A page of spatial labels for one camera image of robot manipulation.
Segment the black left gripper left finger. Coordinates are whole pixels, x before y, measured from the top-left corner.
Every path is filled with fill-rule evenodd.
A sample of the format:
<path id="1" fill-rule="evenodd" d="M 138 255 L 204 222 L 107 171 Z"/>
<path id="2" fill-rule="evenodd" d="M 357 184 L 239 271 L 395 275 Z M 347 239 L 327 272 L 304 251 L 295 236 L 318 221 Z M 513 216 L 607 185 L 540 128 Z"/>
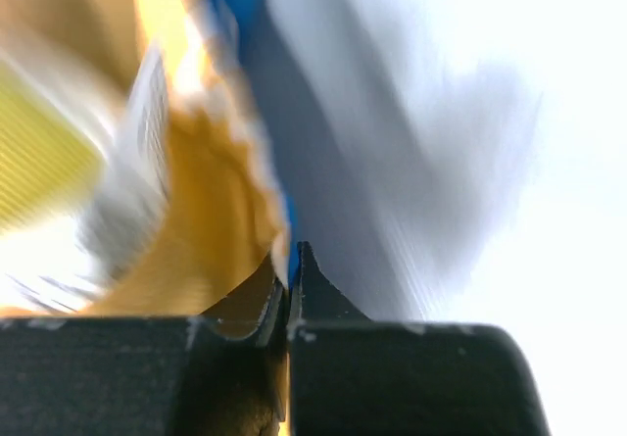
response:
<path id="1" fill-rule="evenodd" d="M 271 265 L 199 316 L 5 318 L 5 435 L 275 435 L 287 299 Z"/>

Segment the cream quilted pillow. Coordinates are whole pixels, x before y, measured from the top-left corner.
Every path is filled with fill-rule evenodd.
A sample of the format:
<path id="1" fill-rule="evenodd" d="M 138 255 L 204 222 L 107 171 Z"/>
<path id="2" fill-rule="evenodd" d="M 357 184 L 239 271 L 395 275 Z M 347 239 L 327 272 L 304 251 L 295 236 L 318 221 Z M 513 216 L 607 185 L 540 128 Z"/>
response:
<path id="1" fill-rule="evenodd" d="M 1 50 L 1 305 L 71 314 L 144 254 L 169 202 L 168 86 L 151 46 L 128 95 L 45 46 Z"/>

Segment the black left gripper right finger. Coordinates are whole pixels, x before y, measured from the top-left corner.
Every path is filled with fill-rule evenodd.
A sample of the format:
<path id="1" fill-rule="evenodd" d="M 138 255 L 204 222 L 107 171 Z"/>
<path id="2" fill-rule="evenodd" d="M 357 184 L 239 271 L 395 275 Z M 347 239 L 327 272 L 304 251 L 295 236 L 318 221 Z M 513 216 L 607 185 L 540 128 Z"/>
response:
<path id="1" fill-rule="evenodd" d="M 294 435 L 545 435 L 534 378 L 502 329 L 367 318 L 299 244 L 289 325 Z"/>

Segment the yellow pillowcase with blue lining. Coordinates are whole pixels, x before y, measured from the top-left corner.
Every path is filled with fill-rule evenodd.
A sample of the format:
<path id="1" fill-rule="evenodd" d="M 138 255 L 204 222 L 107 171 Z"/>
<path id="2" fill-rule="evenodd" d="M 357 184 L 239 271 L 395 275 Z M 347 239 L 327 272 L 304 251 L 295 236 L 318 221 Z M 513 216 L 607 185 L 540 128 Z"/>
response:
<path id="1" fill-rule="evenodd" d="M 128 95 L 151 46 L 168 86 L 169 202 L 147 251 L 71 314 L 195 315 L 271 265 L 288 283 L 290 224 L 265 125 L 211 0 L 1 0 L 1 50 L 45 46 Z"/>

